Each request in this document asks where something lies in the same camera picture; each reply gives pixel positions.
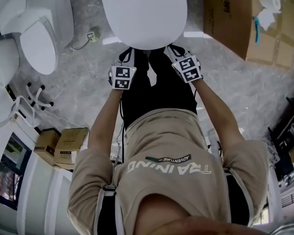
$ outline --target wrist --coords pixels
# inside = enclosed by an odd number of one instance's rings
[[[199,86],[200,84],[204,83],[204,80],[202,78],[197,79],[195,81],[192,82],[192,84],[196,87]]]
[[[123,90],[112,89],[110,95],[121,97],[122,96],[122,93],[123,93]]]

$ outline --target window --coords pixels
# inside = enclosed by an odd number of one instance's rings
[[[0,203],[15,210],[30,154],[31,150],[12,133],[0,161]]]
[[[263,224],[269,224],[269,208],[265,207],[261,213],[258,221],[254,225],[263,225]]]

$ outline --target label on box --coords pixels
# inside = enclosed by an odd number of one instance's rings
[[[61,159],[71,159],[71,151],[60,151]]]

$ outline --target black pants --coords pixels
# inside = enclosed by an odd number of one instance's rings
[[[135,50],[135,67],[137,68],[129,90],[122,94],[124,126],[142,115],[156,109],[177,108],[196,112],[197,102],[189,84],[176,74],[170,58],[163,49],[153,50],[148,57],[141,50]],[[157,74],[157,83],[150,85],[147,76],[148,62]]]

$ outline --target shoulder strap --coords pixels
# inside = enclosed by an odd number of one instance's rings
[[[115,186],[105,186],[99,193],[94,235],[124,235],[123,218]]]
[[[249,226],[253,220],[253,205],[245,186],[231,169],[224,169],[231,209],[231,223]]]

